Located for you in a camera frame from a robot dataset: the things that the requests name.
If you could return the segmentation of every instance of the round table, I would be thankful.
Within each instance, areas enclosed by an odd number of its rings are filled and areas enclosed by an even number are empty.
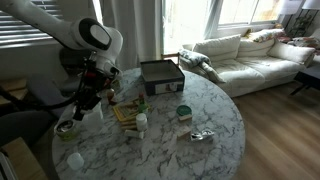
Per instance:
[[[69,142],[54,136],[53,161],[63,179],[230,179],[240,164],[245,147],[242,117],[233,101],[214,83],[196,74],[185,74],[184,90],[145,96],[153,107],[148,117],[148,131],[143,140],[127,137],[120,123],[102,100],[104,126],[91,133],[83,126]],[[140,69],[124,72],[121,101],[132,100],[144,92]],[[192,109],[192,122],[179,122],[176,109]],[[72,117],[72,106],[61,119]],[[177,132],[189,125],[192,132],[210,129],[212,138],[203,141],[177,140]],[[74,171],[67,164],[73,152],[79,152],[85,163]]]

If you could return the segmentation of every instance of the table leg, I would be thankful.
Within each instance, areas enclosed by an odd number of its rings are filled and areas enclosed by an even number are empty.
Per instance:
[[[293,96],[295,95],[297,92],[299,92],[301,89],[303,89],[304,87],[306,87],[307,85],[302,84],[300,87],[298,87],[296,90],[294,90],[290,95]]]

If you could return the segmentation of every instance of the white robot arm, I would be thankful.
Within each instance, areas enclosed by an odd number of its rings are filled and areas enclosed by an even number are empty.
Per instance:
[[[91,50],[94,52],[91,60],[96,62],[96,68],[108,75],[121,76],[115,61],[120,53],[123,39],[116,29],[105,27],[89,18],[76,22],[60,20],[30,0],[0,0],[0,10],[51,35],[70,49]]]
[[[71,98],[76,100],[77,108],[73,117],[75,120],[82,120],[83,111],[91,110],[100,101],[97,92],[104,88],[106,79],[113,80],[122,76],[115,66],[115,61],[123,39],[116,29],[105,27],[90,18],[75,22],[60,20],[30,0],[0,0],[0,10],[51,35],[70,49],[92,51],[88,63],[90,65],[83,74],[76,95]]]

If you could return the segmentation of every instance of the black box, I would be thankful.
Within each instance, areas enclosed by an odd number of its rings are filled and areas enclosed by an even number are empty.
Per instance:
[[[148,96],[183,91],[185,76],[172,60],[146,61],[140,64]]]

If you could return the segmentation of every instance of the small bottle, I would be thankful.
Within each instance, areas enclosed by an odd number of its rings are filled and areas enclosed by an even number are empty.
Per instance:
[[[107,93],[107,99],[109,104],[112,106],[116,105],[117,102],[114,101],[114,96],[115,96],[114,90],[112,88],[108,88],[106,93]]]
[[[143,93],[139,94],[139,106],[138,106],[139,113],[145,113],[148,115],[148,106],[145,103]]]
[[[144,132],[148,129],[147,116],[144,113],[140,113],[136,116],[137,129],[140,132]]]

